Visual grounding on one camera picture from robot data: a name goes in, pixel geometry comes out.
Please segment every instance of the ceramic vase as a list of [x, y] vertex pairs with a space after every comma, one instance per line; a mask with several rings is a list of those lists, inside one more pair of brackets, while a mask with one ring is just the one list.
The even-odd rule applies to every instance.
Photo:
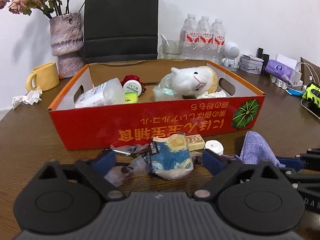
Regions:
[[58, 57], [61, 78], [73, 77], [84, 66], [83, 32], [79, 13], [50, 19], [51, 53]]

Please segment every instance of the plush toy mouth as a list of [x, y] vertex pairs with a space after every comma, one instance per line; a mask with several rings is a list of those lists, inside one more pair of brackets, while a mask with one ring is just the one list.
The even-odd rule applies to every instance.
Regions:
[[198, 80], [195, 76], [193, 76], [193, 77], [199, 82], [199, 84], [196, 86], [196, 88], [198, 88], [198, 86], [200, 86], [201, 84], [203, 84], [204, 86], [207, 84], [207, 83], [201, 82], [201, 81]]

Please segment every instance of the dark wood tabletop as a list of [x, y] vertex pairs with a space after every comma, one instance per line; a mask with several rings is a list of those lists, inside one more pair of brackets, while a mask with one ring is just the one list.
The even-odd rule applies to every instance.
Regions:
[[[265, 92], [266, 97], [252, 130], [260, 133], [278, 156], [293, 157], [308, 148], [320, 147], [318, 119], [300, 106], [300, 99], [272, 84], [266, 76], [238, 71], [250, 83]], [[47, 107], [68, 82], [46, 91], [38, 104], [21, 105], [11, 110], [0, 121], [0, 239], [10, 240], [20, 229], [12, 213], [18, 193], [42, 167], [55, 159], [60, 163], [73, 163], [78, 159], [95, 158], [100, 150], [68, 151], [60, 140]], [[215, 139], [224, 146], [227, 155], [241, 151], [247, 130], [205, 138]], [[186, 191], [191, 194], [210, 180], [211, 174], [203, 167], [195, 169], [185, 178], [175, 181], [151, 180], [142, 176], [125, 181], [120, 189], [131, 191]], [[320, 239], [319, 215], [305, 212], [298, 228], [306, 239]]]

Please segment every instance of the water bottle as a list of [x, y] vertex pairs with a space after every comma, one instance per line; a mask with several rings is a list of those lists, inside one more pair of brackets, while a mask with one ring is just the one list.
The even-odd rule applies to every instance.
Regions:
[[226, 37], [226, 31], [222, 25], [222, 20], [216, 19], [212, 24], [212, 32], [213, 32], [213, 44], [217, 46], [217, 56], [215, 62], [221, 64], [222, 56], [223, 56], [223, 46]]
[[214, 60], [214, 52], [212, 49], [213, 33], [209, 24], [208, 16], [201, 16], [199, 21], [200, 40], [199, 40], [199, 59]]
[[182, 58], [199, 59], [199, 26], [196, 22], [195, 14], [188, 14], [180, 32], [180, 45], [182, 48]]

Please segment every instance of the red cardboard box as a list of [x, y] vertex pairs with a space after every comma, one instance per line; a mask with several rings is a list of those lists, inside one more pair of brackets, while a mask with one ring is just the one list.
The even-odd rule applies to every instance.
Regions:
[[[154, 102], [154, 86], [171, 67], [210, 66], [218, 76], [217, 91], [227, 98]], [[147, 83], [139, 103], [75, 109], [79, 88], [92, 89], [112, 78], [137, 75]], [[225, 68], [205, 60], [146, 60], [86, 65], [49, 106], [57, 132], [68, 150], [98, 149], [149, 143], [154, 136], [178, 132], [209, 136], [251, 128], [261, 109], [264, 93]]]

